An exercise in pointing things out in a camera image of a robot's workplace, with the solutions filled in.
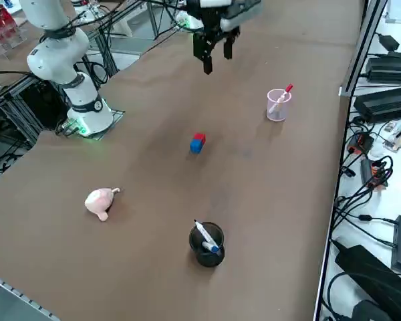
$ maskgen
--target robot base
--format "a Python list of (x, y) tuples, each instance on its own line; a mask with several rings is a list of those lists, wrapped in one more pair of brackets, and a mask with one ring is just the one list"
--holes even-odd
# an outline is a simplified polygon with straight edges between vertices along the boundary
[(103, 108), (100, 112), (76, 112), (70, 109), (67, 113), (69, 123), (72, 127), (78, 127), (78, 133), (88, 137), (98, 132), (103, 132), (113, 124), (113, 113), (105, 100), (102, 100)]

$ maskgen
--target pink stuffed toy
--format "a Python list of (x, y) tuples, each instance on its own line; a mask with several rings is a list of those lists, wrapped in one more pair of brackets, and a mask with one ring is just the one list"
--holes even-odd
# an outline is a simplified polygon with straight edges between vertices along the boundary
[(105, 222), (108, 218), (107, 210), (113, 203), (114, 194), (119, 192), (120, 189), (97, 189), (89, 194), (85, 206)]

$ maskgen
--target white marker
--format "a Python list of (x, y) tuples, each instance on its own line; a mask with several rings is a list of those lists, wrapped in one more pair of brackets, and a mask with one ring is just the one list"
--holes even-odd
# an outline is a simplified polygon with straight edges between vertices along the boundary
[(216, 245), (214, 239), (211, 237), (211, 235), (209, 235), (209, 233), (206, 231), (206, 229), (203, 227), (202, 224), (200, 224), (197, 220), (194, 220), (194, 224), (196, 225), (196, 228), (198, 229), (200, 234), (202, 234), (205, 241), (207, 241), (207, 243)]
[(220, 250), (218, 246), (207, 242), (202, 242), (202, 246), (211, 253), (218, 253)]

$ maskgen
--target red and blue block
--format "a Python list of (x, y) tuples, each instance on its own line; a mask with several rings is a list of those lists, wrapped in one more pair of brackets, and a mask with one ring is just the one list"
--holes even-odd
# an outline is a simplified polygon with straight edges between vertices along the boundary
[(194, 134), (193, 140), (190, 143), (190, 151), (195, 154), (199, 154), (203, 148), (203, 145), (205, 145), (206, 141), (207, 140), (205, 134), (197, 132), (196, 134)]

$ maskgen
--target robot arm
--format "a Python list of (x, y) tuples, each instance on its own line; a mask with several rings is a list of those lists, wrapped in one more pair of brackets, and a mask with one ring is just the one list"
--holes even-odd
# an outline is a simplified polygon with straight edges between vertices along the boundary
[[(68, 118), (77, 124), (82, 136), (106, 130), (113, 123), (112, 111), (100, 97), (89, 75), (76, 72), (74, 64), (87, 52), (89, 39), (76, 27), (70, 27), (60, 0), (19, 0), (28, 21), (45, 30), (45, 39), (28, 55), (31, 71), (44, 80), (55, 82), (71, 102)], [(88, 0), (72, 0), (89, 6)], [(202, 31), (193, 37), (194, 55), (204, 63), (204, 71), (213, 70), (211, 52), (218, 41), (226, 39), (225, 57), (232, 58), (232, 45), (240, 34), (239, 26), (257, 14), (261, 0), (186, 0), (183, 10), (202, 21)]]
[(261, 11), (261, 0), (186, 0), (184, 10), (203, 24), (193, 36), (193, 53), (204, 64), (204, 72), (213, 71), (211, 52), (226, 39), (224, 56), (232, 59), (233, 44), (241, 33), (240, 25)]
[(67, 28), (70, 20), (60, 0), (19, 2), (28, 21), (45, 30), (47, 36), (28, 55), (30, 70), (64, 90), (71, 102), (69, 123), (77, 127), (80, 135), (89, 136), (109, 128), (113, 123), (112, 111), (89, 75), (74, 70), (74, 64), (88, 51), (87, 35), (80, 28)]

